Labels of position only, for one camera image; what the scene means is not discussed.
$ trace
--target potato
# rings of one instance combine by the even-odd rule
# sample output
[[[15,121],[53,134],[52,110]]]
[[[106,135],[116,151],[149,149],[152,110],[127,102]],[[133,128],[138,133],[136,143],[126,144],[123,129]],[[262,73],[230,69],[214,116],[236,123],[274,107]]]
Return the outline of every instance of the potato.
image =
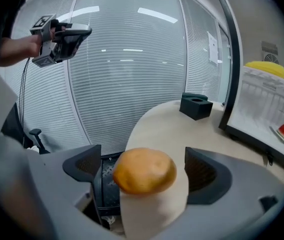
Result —
[[[168,189],[176,179],[176,165],[164,152],[134,148],[123,152],[113,172],[113,180],[128,194],[148,195]]]

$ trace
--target office chair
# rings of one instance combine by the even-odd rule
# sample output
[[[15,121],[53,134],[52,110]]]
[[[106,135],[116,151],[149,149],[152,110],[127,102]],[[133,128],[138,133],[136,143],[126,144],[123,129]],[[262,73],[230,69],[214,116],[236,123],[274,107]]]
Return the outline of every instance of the office chair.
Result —
[[[39,134],[42,131],[40,129],[33,129],[29,132],[30,135],[33,135],[38,142],[40,154],[47,154],[47,151],[39,138]],[[2,127],[2,133],[6,136],[12,137],[17,140],[20,144],[23,145],[24,137],[24,148],[31,148],[34,146],[34,142],[23,132],[21,121],[18,115],[17,104],[15,103],[11,111],[9,112],[4,125]]]
[[[63,170],[79,182],[93,185],[99,216],[120,215],[119,187],[113,181],[115,163],[121,153],[101,156],[101,145],[93,145],[63,162]]]

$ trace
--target person's arm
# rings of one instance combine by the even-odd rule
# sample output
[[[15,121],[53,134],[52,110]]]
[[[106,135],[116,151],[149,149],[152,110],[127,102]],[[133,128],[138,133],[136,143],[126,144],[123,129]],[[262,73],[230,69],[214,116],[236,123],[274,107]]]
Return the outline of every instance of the person's arm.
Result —
[[[36,57],[39,54],[41,47],[40,36],[31,35],[20,39],[11,39],[16,16],[25,1],[20,0],[5,21],[0,47],[0,67],[11,66],[26,58]]]

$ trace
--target glass wall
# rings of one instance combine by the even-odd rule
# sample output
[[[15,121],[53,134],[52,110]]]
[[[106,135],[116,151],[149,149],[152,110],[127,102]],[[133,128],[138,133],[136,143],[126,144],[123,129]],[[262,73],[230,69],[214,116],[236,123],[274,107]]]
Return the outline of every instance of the glass wall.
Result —
[[[230,68],[231,68],[231,51],[230,51],[230,43],[227,35],[220,29],[221,33],[221,42],[222,42],[222,69],[221,69],[221,78],[220,78],[220,88],[218,92],[218,101],[223,103],[226,100],[228,84],[230,79]]]
[[[138,119],[181,97],[186,38],[178,0],[77,0],[93,33],[69,61],[78,112],[102,154],[121,152]]]
[[[216,19],[196,0],[181,0],[188,36],[186,91],[218,101],[221,47]],[[216,43],[210,46],[209,37]]]

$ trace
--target round table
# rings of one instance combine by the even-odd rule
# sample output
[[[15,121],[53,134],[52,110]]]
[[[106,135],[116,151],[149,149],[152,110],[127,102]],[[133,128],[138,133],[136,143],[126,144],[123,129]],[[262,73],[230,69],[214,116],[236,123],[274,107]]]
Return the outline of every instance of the round table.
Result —
[[[284,168],[252,148],[231,140],[218,125],[223,115],[221,103],[213,102],[210,117],[193,120],[179,111],[180,100],[160,104],[136,123],[126,146],[166,152],[175,162],[177,178],[166,191],[148,197],[120,192],[121,215],[129,240],[150,239],[181,215],[186,207],[188,178],[184,170],[185,147],[198,148],[243,159],[264,166],[284,183]]]

